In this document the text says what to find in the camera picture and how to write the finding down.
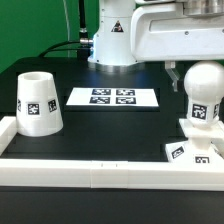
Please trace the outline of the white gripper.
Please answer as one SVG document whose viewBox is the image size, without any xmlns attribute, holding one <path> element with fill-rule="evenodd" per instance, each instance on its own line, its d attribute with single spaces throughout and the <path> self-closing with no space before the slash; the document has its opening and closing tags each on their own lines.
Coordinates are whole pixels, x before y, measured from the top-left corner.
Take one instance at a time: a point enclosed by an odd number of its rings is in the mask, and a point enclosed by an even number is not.
<svg viewBox="0 0 224 224">
<path fill-rule="evenodd" d="M 224 2 L 138 2 L 130 43 L 139 61 L 166 61 L 178 91 L 175 61 L 224 59 Z"/>
</svg>

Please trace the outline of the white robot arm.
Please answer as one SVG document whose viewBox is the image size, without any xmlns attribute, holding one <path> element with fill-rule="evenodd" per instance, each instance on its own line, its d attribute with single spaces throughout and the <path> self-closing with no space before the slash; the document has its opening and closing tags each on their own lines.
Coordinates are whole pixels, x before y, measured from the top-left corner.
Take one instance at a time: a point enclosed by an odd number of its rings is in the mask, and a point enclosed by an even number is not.
<svg viewBox="0 0 224 224">
<path fill-rule="evenodd" d="M 178 61 L 224 60 L 224 0 L 99 0 L 89 66 L 126 72 L 163 61 L 178 87 Z"/>
</svg>

